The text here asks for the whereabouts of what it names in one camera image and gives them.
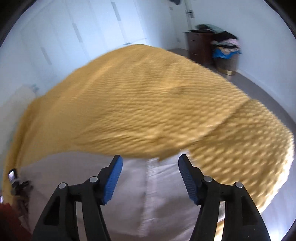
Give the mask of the dark wooden dresser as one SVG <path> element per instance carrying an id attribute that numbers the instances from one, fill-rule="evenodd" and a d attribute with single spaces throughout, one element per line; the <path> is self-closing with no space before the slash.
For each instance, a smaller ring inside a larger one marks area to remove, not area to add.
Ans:
<path id="1" fill-rule="evenodd" d="M 189 58 L 201 65 L 208 66 L 213 63 L 212 45 L 213 33 L 185 32 Z"/>

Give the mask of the smartphone with lit screen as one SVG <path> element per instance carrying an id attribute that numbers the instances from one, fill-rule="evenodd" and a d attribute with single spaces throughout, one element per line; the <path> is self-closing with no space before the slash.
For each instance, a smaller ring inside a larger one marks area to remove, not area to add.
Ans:
<path id="1" fill-rule="evenodd" d="M 9 179 L 11 185 L 13 185 L 16 181 L 18 181 L 18 173 L 15 168 L 11 169 L 8 172 L 8 179 Z"/>

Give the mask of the pile of clothes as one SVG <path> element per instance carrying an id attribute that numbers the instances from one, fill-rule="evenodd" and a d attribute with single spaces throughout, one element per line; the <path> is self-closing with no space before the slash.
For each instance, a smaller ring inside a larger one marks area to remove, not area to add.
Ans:
<path id="1" fill-rule="evenodd" d="M 210 46 L 212 47 L 212 56 L 214 59 L 230 59 L 234 55 L 242 54 L 239 39 L 215 25 L 199 24 L 195 29 L 190 30 L 190 32 L 210 35 Z"/>

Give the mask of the laundry basket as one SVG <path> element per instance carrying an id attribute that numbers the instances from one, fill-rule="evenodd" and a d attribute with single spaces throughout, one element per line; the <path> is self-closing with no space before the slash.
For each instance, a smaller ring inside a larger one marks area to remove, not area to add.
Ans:
<path id="1" fill-rule="evenodd" d="M 217 70 L 225 75 L 234 75 L 237 70 L 239 54 L 234 54 L 229 59 L 216 58 L 215 65 Z"/>

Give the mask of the black device on nightstand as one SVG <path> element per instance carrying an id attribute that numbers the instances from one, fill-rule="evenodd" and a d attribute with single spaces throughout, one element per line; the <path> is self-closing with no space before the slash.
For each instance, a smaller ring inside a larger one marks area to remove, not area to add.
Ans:
<path id="1" fill-rule="evenodd" d="M 31 182 L 25 181 L 20 183 L 16 181 L 12 184 L 11 194 L 13 196 L 13 209 L 18 216 L 28 214 L 30 191 L 32 190 Z"/>

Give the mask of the yellow dotted blanket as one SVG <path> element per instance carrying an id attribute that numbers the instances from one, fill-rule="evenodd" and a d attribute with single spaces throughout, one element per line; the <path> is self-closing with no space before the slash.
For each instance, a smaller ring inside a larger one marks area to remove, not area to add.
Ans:
<path id="1" fill-rule="evenodd" d="M 282 121 L 221 75 L 132 45 L 75 70 L 28 105 L 6 156 L 3 204 L 13 204 L 11 169 L 29 181 L 21 168 L 54 154 L 176 155 L 200 209 L 189 240 L 270 240 L 261 215 L 286 182 L 294 149 Z M 18 218 L 33 235 L 29 209 Z"/>

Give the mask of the white door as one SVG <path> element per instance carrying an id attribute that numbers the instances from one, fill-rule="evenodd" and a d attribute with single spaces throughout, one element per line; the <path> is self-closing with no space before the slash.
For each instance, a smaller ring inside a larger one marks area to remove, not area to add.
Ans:
<path id="1" fill-rule="evenodd" d="M 195 16 L 191 1 L 169 1 L 169 9 L 175 28 L 178 48 L 187 50 L 186 32 L 194 28 Z"/>

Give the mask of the cream padded headboard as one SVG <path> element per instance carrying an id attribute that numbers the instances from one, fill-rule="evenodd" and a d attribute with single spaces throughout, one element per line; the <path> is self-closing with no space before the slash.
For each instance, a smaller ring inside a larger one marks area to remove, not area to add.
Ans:
<path id="1" fill-rule="evenodd" d="M 1 146 L 9 142 L 16 124 L 28 105 L 37 97 L 38 90 L 35 84 L 23 85 L 1 106 Z"/>

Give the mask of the beige grey pants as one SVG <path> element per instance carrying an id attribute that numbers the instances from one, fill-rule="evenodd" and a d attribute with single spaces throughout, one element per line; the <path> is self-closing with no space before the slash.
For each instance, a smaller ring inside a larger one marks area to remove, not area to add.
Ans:
<path id="1" fill-rule="evenodd" d="M 83 183 L 111 160 L 111 156 L 67 152 L 21 168 L 21 178 L 33 186 L 29 227 L 35 228 L 60 183 Z M 112 240 L 189 240 L 199 210 L 188 196 L 176 155 L 163 161 L 124 158 L 112 199 L 102 207 Z"/>

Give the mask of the white wardrobe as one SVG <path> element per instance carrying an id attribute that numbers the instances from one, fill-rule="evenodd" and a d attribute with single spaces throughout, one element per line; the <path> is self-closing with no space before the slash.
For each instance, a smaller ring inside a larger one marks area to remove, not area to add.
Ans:
<path id="1" fill-rule="evenodd" d="M 1 46 L 1 101 L 22 85 L 44 93 L 98 56 L 145 39 L 136 1 L 37 1 Z"/>

